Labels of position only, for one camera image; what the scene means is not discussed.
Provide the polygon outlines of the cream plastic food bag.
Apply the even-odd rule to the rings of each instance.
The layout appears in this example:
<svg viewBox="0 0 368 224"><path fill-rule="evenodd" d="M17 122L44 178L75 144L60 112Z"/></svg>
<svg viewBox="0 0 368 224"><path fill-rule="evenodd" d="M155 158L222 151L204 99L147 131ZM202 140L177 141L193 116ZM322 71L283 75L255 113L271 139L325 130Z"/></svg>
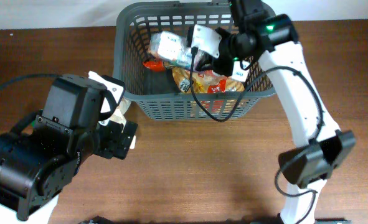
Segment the cream plastic food bag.
<svg viewBox="0 0 368 224"><path fill-rule="evenodd" d="M119 124L120 130L117 131L117 133L112 134L113 138L119 137L126 127L127 120L125 118L125 113L128 111L129 107L131 105L131 101L127 100L126 98L122 98L120 101L119 106L115 110L115 112L112 114L112 116L108 119L108 124Z"/></svg>

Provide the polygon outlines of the orange coffee snack bag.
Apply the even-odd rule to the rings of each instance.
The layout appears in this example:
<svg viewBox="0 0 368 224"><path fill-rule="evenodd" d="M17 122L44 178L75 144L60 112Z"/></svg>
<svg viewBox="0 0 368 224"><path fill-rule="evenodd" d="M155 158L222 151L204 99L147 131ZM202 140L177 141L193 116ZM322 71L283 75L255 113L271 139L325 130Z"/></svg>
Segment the orange coffee snack bag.
<svg viewBox="0 0 368 224"><path fill-rule="evenodd" d="M178 89L185 94L191 94L190 71L183 68L173 68L172 77ZM241 82L230 78L217 77L211 70L205 73L192 73L192 86L195 94L213 94L226 91L244 91L244 85Z"/></svg>

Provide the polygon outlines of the white tissue pack bundle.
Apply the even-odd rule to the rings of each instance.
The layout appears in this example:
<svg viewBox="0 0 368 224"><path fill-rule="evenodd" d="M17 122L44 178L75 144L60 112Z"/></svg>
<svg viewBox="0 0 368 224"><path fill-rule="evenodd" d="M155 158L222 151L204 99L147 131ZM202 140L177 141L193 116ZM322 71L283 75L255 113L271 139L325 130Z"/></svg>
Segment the white tissue pack bundle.
<svg viewBox="0 0 368 224"><path fill-rule="evenodd" d="M162 31L160 33L153 34L149 45L148 52L155 58L168 62L179 68L186 70L194 70L194 60L196 59L196 53L192 53L191 48L187 46L187 37L181 37L172 32ZM229 77L223 75L217 75L212 70L212 73L219 77L230 78L238 82L245 82L247 79L248 71L240 68L240 62L233 60L234 66L232 75Z"/></svg>

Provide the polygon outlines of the grey plastic shopping basket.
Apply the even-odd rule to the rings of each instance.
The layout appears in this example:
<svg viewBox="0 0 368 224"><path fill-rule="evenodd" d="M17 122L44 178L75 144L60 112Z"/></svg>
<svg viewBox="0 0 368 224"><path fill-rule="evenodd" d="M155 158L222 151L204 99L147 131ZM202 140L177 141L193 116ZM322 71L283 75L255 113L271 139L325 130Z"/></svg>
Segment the grey plastic shopping basket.
<svg viewBox="0 0 368 224"><path fill-rule="evenodd" d="M198 94L179 91L171 71L153 72L143 66L153 34L169 31L186 36L190 26L222 27L236 33L227 1L137 2L125 7L116 20L113 77L126 85L125 98L135 102L151 119L160 121L232 119L245 115L259 99L275 94L268 77L254 63L246 83L251 85L241 100L240 92Z"/></svg>

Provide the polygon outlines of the orange spaghetti packet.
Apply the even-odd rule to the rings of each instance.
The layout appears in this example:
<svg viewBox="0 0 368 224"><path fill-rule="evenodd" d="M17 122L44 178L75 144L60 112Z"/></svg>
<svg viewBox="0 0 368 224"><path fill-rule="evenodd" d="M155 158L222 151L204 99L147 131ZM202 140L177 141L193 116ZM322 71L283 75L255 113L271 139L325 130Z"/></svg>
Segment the orange spaghetti packet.
<svg viewBox="0 0 368 224"><path fill-rule="evenodd" d="M146 60L143 62L143 66L153 72L163 72L175 67L175 65L172 65L160 59Z"/></svg>

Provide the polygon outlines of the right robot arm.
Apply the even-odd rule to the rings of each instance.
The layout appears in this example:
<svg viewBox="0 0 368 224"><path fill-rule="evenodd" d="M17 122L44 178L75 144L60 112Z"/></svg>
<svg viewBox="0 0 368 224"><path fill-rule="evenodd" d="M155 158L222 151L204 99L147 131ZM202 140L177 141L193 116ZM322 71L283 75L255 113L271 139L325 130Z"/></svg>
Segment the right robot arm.
<svg viewBox="0 0 368 224"><path fill-rule="evenodd" d="M191 70L213 70L232 77L251 57L271 81L288 118L295 148L278 157L277 176L288 183L279 223L315 223L321 190L356 144L352 131L341 131L321 100L305 63L298 33L285 15L261 1L230 1L236 34L193 25L187 34Z"/></svg>

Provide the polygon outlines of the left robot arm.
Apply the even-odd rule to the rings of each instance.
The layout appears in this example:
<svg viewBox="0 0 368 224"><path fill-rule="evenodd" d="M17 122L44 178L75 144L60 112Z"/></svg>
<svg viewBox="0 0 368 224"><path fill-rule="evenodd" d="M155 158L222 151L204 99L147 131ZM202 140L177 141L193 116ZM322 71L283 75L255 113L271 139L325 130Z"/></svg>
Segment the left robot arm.
<svg viewBox="0 0 368 224"><path fill-rule="evenodd" d="M137 124L120 110L125 84L106 75L54 75L45 106L0 135L0 223L47 223L90 157L125 159Z"/></svg>

